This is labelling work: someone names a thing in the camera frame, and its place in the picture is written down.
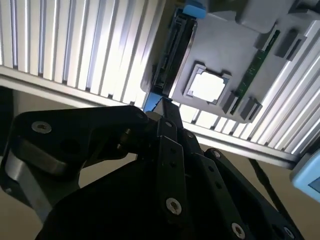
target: metal bolt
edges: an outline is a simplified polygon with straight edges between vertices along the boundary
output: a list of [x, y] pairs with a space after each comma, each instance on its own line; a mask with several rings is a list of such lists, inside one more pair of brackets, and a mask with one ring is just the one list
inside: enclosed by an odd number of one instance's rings
[[48, 134], [52, 130], [50, 124], [45, 121], [35, 121], [32, 123], [31, 128], [39, 134]]
[[118, 145], [116, 146], [116, 149], [118, 149], [119, 151], [121, 151], [121, 150], [123, 150], [123, 147], [122, 147], [121, 144], [118, 144]]
[[284, 230], [285, 230], [286, 234], [288, 234], [288, 236], [289, 236], [290, 238], [295, 239], [295, 235], [292, 233], [292, 231], [290, 231], [289, 228], [284, 227]]
[[169, 197], [165, 201], [165, 205], [166, 205], [166, 208], [174, 215], [178, 216], [182, 212], [181, 204], [175, 198]]
[[187, 135], [188, 135], [188, 137], [191, 138], [191, 139], [194, 137], [194, 134], [193, 134], [192, 132], [190, 132], [190, 131], [188, 131]]
[[239, 239], [245, 239], [246, 238], [246, 233], [242, 229], [242, 227], [238, 223], [232, 223], [231, 228], [233, 233], [239, 238]]
[[11, 189], [11, 188], [7, 188], [7, 189], [5, 190], [5, 193], [6, 193], [6, 194], [11, 194], [11, 193], [12, 193], [12, 189]]
[[217, 159], [221, 158], [220, 153], [218, 153], [216, 150], [212, 149], [211, 151]]
[[127, 135], [129, 135], [129, 134], [131, 133], [131, 129], [128, 128], [127, 130], [125, 130], [125, 133], [126, 133]]
[[166, 121], [165, 124], [167, 124], [169, 127], [172, 127], [172, 124], [168, 121]]

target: cable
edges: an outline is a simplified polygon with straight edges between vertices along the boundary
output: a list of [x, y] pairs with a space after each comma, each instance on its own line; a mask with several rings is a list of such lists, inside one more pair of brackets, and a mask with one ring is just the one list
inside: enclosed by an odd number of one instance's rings
[[272, 187], [270, 180], [265, 173], [265, 171], [261, 168], [257, 160], [249, 158], [250, 164], [254, 169], [255, 175], [258, 178], [259, 182], [264, 186], [266, 192], [269, 194], [273, 204], [275, 205], [278, 212], [296, 229], [296, 231], [302, 237], [301, 232], [297, 228], [295, 222], [292, 220], [290, 214], [288, 213], [286, 207], [281, 202], [280, 198], [278, 197], [276, 191]]

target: beige floor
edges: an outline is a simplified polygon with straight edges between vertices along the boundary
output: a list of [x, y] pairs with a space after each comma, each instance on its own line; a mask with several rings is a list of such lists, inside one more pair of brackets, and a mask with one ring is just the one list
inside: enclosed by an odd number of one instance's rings
[[[20, 113], [33, 110], [69, 108], [69, 106], [26, 93], [17, 93], [15, 99], [16, 110]], [[228, 152], [225, 155], [266, 196], [266, 191], [259, 184], [247, 159]], [[133, 157], [128, 156], [122, 160], [107, 161], [88, 167], [81, 172], [80, 185], [85, 186], [132, 160]], [[292, 187], [289, 181], [290, 171], [266, 163], [261, 163], [261, 165], [305, 239], [320, 239], [320, 204]], [[0, 240], [32, 240], [40, 228], [41, 223], [31, 209], [0, 191]]]

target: blue clip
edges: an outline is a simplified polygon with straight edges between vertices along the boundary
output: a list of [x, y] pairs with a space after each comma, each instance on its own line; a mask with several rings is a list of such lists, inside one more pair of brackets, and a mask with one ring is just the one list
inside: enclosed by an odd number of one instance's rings
[[183, 13], [197, 19], [204, 19], [207, 11], [201, 0], [187, 0], [183, 8]]
[[295, 188], [320, 203], [320, 150], [301, 165], [303, 162], [299, 162], [291, 173], [291, 182]]
[[146, 98], [143, 111], [144, 112], [152, 111], [156, 107], [157, 103], [160, 101], [161, 98], [162, 98], [161, 95], [150, 92], [148, 97]]

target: dark slot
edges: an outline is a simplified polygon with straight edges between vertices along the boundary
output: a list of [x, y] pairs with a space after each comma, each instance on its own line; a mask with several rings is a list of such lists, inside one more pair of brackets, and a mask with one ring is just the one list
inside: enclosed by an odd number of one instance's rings
[[290, 51], [290, 53], [289, 53], [288, 57], [286, 58], [287, 60], [290, 60], [290, 59], [291, 59], [291, 57], [294, 55], [294, 53], [295, 53], [295, 52], [296, 52], [296, 50], [298, 49], [298, 47], [299, 47], [299, 45], [300, 45], [301, 41], [302, 41], [301, 39], [298, 39], [298, 40], [295, 42], [295, 44], [294, 44], [294, 46], [293, 46], [292, 50]]
[[151, 92], [167, 96], [194, 31], [196, 20], [179, 9], [176, 11], [160, 61], [156, 67]]

